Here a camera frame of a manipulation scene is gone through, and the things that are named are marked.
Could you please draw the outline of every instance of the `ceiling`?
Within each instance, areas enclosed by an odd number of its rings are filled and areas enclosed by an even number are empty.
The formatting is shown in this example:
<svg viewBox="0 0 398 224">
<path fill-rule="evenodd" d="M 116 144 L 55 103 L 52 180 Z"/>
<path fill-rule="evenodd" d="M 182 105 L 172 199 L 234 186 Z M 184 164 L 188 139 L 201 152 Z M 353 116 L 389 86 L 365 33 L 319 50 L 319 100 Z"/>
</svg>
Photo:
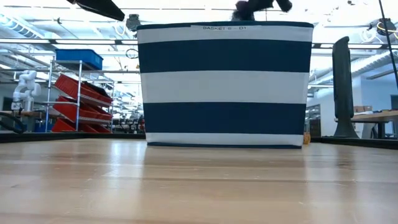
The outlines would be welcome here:
<svg viewBox="0 0 398 224">
<path fill-rule="evenodd" d="M 113 0 L 121 8 L 126 17 L 129 14 L 139 14 L 142 24 L 165 24 L 171 22 L 229 21 L 237 0 Z M 377 1 L 352 0 L 291 0 L 293 9 L 283 13 L 277 7 L 257 12 L 259 21 L 302 21 L 315 24 L 313 41 L 334 43 L 338 39 L 349 36 L 351 43 L 362 43 L 361 34 L 366 32 L 369 23 L 381 17 Z M 386 17 L 398 22 L 396 0 L 384 0 Z M 91 12 L 86 12 L 66 0 L 13 0 L 0 6 L 0 15 L 12 18 L 19 24 L 46 39 L 133 39 L 133 32 L 126 29 L 125 22 L 117 22 Z M 0 37 L 23 38 L 14 30 L 0 25 Z M 26 54 L 49 63 L 53 52 L 31 45 L 10 45 Z M 91 48 L 104 56 L 105 70 L 138 70 L 137 59 L 125 57 L 125 52 L 134 46 L 110 45 L 69 45 L 70 48 Z M 0 57 L 7 51 L 0 46 Z M 378 54 L 379 52 L 360 50 L 360 57 Z M 23 57 L 13 56 L 15 62 L 8 67 L 18 67 L 25 61 Z M 313 50 L 311 59 L 312 74 L 331 67 L 331 50 Z M 115 81 L 140 82 L 139 74 L 106 73 Z"/>
</svg>

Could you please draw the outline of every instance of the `black object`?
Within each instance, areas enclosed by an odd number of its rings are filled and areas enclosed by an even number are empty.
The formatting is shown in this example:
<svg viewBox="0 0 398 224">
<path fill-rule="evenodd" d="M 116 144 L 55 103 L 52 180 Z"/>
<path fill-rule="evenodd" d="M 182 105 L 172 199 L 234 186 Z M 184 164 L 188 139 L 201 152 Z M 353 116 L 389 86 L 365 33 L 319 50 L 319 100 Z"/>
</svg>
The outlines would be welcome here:
<svg viewBox="0 0 398 224">
<path fill-rule="evenodd" d="M 363 124 L 377 124 L 377 132 L 375 132 L 374 128 L 372 128 L 372 133 L 374 138 L 377 139 L 385 139 L 386 138 L 386 123 L 385 121 L 375 122 L 375 121 L 360 121 L 353 123 L 363 123 Z"/>
<path fill-rule="evenodd" d="M 354 116 L 353 86 L 349 37 L 343 37 L 333 45 L 333 90 L 335 116 L 338 119 L 335 137 L 358 138 L 351 118 Z"/>
<path fill-rule="evenodd" d="M 358 138 L 322 137 L 322 138 L 311 138 L 311 142 L 398 150 L 397 140 L 389 140 L 389 139 L 358 139 Z"/>
<path fill-rule="evenodd" d="M 11 126 L 11 125 L 9 125 L 9 124 L 7 124 L 7 123 L 5 123 L 5 122 L 3 122 L 3 121 L 0 120 L 0 126 L 4 127 L 5 129 L 7 129 L 7 130 L 9 130 L 9 131 L 14 131 L 14 132 L 17 133 L 17 134 L 23 134 L 23 133 L 26 131 L 26 130 L 25 130 L 25 126 L 24 126 L 24 124 L 22 123 L 22 121 L 20 121 L 20 120 L 19 120 L 18 118 L 16 118 L 15 116 L 13 116 L 13 115 L 11 115 L 11 114 L 3 113 L 3 112 L 0 112 L 0 116 L 4 116 L 4 117 L 7 117 L 7 118 L 9 118 L 9 119 L 15 121 L 15 123 L 17 123 L 18 126 L 21 128 L 21 129 L 16 129 L 16 128 L 14 128 L 13 126 Z"/>
<path fill-rule="evenodd" d="M 379 27 L 377 27 L 376 31 L 380 35 L 383 35 L 383 36 L 392 35 L 394 33 L 388 32 L 387 30 L 397 30 L 397 27 L 394 25 L 394 23 L 391 22 L 390 18 L 386 19 L 386 23 L 384 23 L 383 19 L 379 19 L 379 22 L 381 23 L 379 25 L 381 29 Z"/>
<path fill-rule="evenodd" d="M 141 21 L 139 20 L 138 14 L 130 14 L 126 21 L 126 27 L 129 31 L 136 32 L 137 27 L 141 26 Z"/>
<path fill-rule="evenodd" d="M 103 88 L 100 88 L 100 87 L 98 87 L 98 86 L 96 86 L 96 85 L 93 85 L 93 84 L 91 84 L 91 83 L 89 83 L 89 82 L 87 82 L 87 81 L 84 81 L 83 82 L 85 85 L 88 85 L 90 88 L 92 88 L 93 90 L 95 90 L 95 92 L 97 92 L 97 93 L 99 93 L 99 94 L 101 94 L 101 95 L 103 95 L 103 96 L 105 96 L 105 97 L 109 97 L 108 96 L 108 94 L 106 93 L 106 91 L 103 89 Z"/>
<path fill-rule="evenodd" d="M 292 8 L 292 3 L 289 0 L 276 0 L 280 9 L 284 12 L 289 12 Z M 240 21 L 254 21 L 254 13 L 263 9 L 273 7 L 274 0 L 248 0 L 238 1 L 236 3 L 236 10 L 233 12 L 233 19 Z"/>
<path fill-rule="evenodd" d="M 138 58 L 138 50 L 136 50 L 136 49 L 128 49 L 126 51 L 126 57 L 129 58 L 129 59 Z"/>
<path fill-rule="evenodd" d="M 381 16 L 382 16 L 382 21 L 383 21 L 383 26 L 388 27 L 386 17 L 384 15 L 384 9 L 383 5 L 381 3 L 381 0 L 379 0 L 379 5 L 380 5 L 380 11 L 381 11 Z M 391 47 L 391 40 L 389 37 L 387 37 L 387 43 L 388 43 L 388 49 L 390 50 L 390 57 L 391 57 L 391 63 L 392 63 L 392 68 L 394 69 L 394 74 L 396 75 L 396 83 L 397 83 L 397 88 L 398 88 L 398 72 L 397 72 L 397 67 L 396 67 L 396 60 L 394 59 L 394 53 L 392 52 L 392 47 Z"/>
<path fill-rule="evenodd" d="M 78 4 L 82 9 L 99 14 L 118 21 L 124 20 L 124 13 L 112 2 L 112 0 L 67 0 L 72 4 Z"/>
</svg>

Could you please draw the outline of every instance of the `striped basket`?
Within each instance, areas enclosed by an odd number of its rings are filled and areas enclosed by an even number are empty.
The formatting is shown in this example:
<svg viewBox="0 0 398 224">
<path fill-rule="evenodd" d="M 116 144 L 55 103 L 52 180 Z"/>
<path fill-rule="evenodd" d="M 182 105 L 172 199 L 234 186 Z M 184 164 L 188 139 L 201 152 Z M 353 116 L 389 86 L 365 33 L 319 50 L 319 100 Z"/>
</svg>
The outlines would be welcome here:
<svg viewBox="0 0 398 224">
<path fill-rule="evenodd" d="M 301 148 L 313 25 L 138 28 L 148 145 Z"/>
</svg>

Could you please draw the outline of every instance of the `wall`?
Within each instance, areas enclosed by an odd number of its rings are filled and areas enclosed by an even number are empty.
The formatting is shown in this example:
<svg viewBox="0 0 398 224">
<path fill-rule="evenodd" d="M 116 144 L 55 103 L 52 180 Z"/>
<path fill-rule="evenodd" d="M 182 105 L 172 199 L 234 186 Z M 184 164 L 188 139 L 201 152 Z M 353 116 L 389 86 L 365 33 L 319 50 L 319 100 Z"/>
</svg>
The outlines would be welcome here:
<svg viewBox="0 0 398 224">
<path fill-rule="evenodd" d="M 353 79 L 353 102 L 354 105 L 362 105 L 361 79 Z M 335 99 L 332 88 L 320 89 L 313 98 L 307 100 L 307 106 L 321 106 L 321 135 L 333 136 L 336 131 L 335 122 Z M 356 125 L 358 136 L 362 135 L 362 124 Z"/>
<path fill-rule="evenodd" d="M 390 110 L 391 95 L 398 95 L 395 82 L 380 82 L 366 80 L 361 77 L 353 79 L 354 106 L 372 106 L 373 110 Z M 321 106 L 321 134 L 322 136 L 334 135 L 337 127 L 335 119 L 335 100 L 332 88 L 320 89 L 314 98 L 307 100 L 307 106 Z M 356 124 L 356 133 L 362 136 L 363 124 Z M 386 125 L 386 133 L 393 133 L 392 123 Z"/>
<path fill-rule="evenodd" d="M 373 110 L 391 110 L 391 95 L 398 95 L 396 82 L 361 80 L 363 105 Z M 392 123 L 386 125 L 386 133 L 393 133 Z"/>
<path fill-rule="evenodd" d="M 4 95 L 3 92 L 0 90 L 0 111 L 2 111 L 2 103 L 4 101 Z"/>
</svg>

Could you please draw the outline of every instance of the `wooden surface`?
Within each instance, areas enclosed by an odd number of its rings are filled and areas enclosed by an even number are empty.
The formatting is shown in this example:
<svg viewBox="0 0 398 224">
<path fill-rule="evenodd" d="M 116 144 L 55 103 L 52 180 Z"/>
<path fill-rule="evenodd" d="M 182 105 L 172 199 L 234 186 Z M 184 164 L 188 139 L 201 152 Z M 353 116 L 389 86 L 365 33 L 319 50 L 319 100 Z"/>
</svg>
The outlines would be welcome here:
<svg viewBox="0 0 398 224">
<path fill-rule="evenodd" d="M 0 223 L 398 223 L 398 151 L 0 144 Z"/>
<path fill-rule="evenodd" d="M 398 111 L 385 111 L 381 113 L 374 114 L 359 114 L 355 115 L 351 121 L 352 122 L 390 122 L 398 120 Z"/>
<path fill-rule="evenodd" d="M 13 116 L 19 115 L 18 111 L 0 111 L 0 112 Z M 21 115 L 45 119 L 45 111 L 21 111 Z M 49 116 L 50 118 L 58 118 L 60 116 L 60 113 L 51 109 Z"/>
</svg>

